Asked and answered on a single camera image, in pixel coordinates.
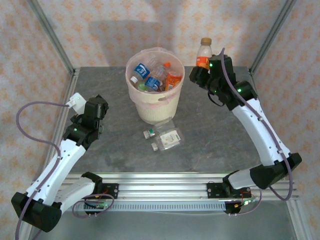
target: trash bin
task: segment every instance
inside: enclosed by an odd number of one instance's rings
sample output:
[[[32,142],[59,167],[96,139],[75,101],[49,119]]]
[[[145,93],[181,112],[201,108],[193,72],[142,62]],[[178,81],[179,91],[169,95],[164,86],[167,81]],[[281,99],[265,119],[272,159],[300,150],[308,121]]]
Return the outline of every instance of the trash bin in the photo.
[[[156,57],[160,64],[170,62],[171,68],[182,75],[180,83],[173,89],[165,92],[142,92],[131,84],[132,71],[151,54]],[[173,52],[162,47],[142,50],[131,57],[125,67],[125,80],[130,99],[135,103],[140,118],[148,124],[156,124],[175,116],[184,79],[185,68],[181,61]]]

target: patterned wallpaper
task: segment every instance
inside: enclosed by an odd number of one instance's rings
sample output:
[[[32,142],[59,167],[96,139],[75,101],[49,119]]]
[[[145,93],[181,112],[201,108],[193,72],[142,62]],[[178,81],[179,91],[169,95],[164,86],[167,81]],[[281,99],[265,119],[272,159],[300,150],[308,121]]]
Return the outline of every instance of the patterned wallpaper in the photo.
[[[12,240],[18,217],[11,197],[39,175],[48,152],[19,132],[16,112],[36,100],[61,103],[70,76],[26,0],[0,2],[0,39],[0,239]],[[26,132],[48,140],[58,114],[37,105],[20,120]]]
[[[195,65],[202,37],[250,66],[285,0],[40,0],[75,67],[125,66],[152,47]]]
[[[262,106],[303,162],[293,172],[320,236],[320,1],[297,1],[255,75]]]

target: black cable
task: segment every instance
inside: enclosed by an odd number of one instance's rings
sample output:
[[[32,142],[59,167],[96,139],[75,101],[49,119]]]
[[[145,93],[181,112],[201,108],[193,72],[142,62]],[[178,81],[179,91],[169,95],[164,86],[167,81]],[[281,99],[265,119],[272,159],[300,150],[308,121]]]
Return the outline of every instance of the black cable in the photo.
[[[211,96],[212,93],[210,91],[208,91],[208,98],[210,99],[211,102],[213,102],[215,105],[217,105],[218,107],[223,107],[225,104],[223,103],[222,105],[219,105],[218,103],[216,103],[212,98]]]

